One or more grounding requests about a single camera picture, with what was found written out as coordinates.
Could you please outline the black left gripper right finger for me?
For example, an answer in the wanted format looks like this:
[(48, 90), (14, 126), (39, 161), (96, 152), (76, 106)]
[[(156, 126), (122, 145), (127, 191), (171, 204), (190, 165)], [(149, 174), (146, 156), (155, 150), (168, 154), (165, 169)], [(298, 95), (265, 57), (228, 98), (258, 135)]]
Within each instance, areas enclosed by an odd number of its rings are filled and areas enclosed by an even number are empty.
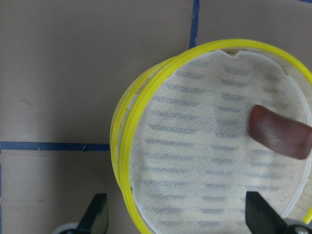
[(246, 192), (245, 222), (252, 234), (292, 234), (293, 229), (258, 192)]

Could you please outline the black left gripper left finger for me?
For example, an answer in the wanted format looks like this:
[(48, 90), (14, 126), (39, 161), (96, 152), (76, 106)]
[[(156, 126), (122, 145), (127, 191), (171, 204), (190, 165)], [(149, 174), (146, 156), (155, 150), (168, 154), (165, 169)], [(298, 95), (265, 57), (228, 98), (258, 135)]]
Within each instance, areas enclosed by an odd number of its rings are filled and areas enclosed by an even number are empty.
[(108, 229), (107, 194), (96, 194), (78, 224), (78, 234), (105, 234)]

